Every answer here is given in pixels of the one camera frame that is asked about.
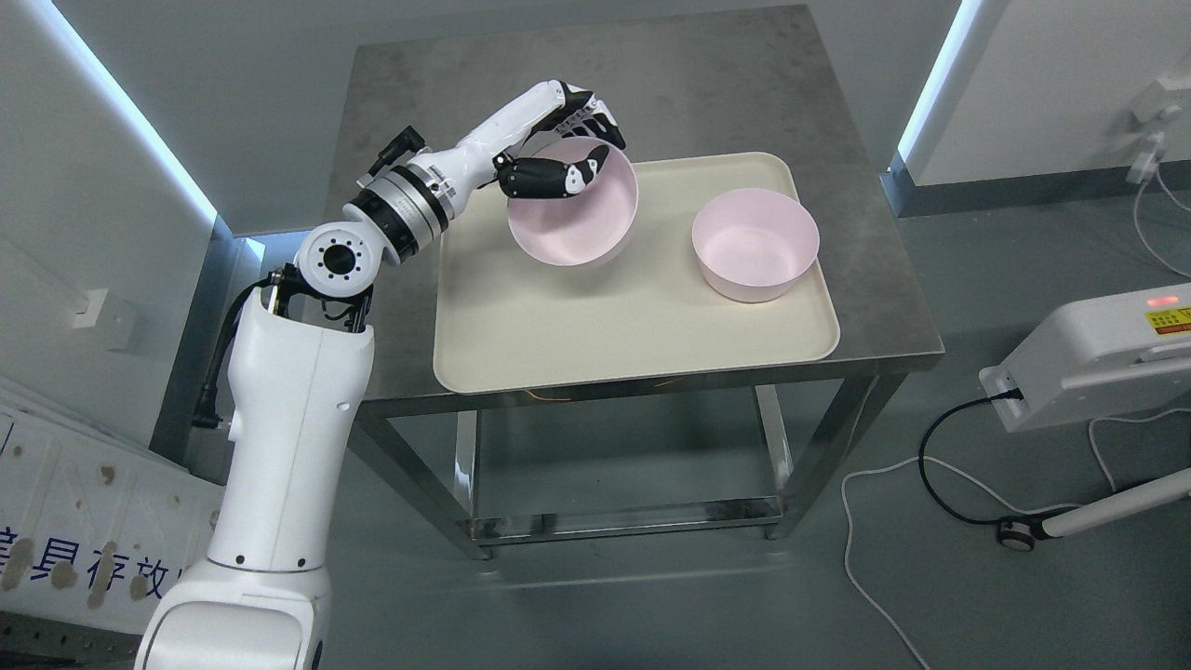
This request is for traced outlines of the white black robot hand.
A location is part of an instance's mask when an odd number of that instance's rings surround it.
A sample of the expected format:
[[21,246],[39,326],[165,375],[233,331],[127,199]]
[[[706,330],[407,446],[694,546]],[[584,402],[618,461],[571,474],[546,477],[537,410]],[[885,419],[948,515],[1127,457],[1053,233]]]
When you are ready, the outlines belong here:
[[[528,140],[592,139],[596,148],[570,164],[522,154]],[[501,193],[511,199],[570,199],[599,177],[611,149],[626,140],[607,104],[590,89],[550,79],[534,84],[473,129],[464,140],[480,149]]]

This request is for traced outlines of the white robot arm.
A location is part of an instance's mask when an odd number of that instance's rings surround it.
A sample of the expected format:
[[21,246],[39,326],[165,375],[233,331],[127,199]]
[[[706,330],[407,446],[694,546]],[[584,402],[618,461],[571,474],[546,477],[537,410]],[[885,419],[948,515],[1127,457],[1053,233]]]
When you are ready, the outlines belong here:
[[385,263],[430,248],[472,194],[503,177],[528,129],[481,124],[447,150],[405,129],[360,179],[339,221],[243,289],[197,400],[212,420],[227,372],[233,442],[220,518],[141,640],[137,669],[314,669],[332,602],[325,551],[353,422],[373,369],[366,323]]

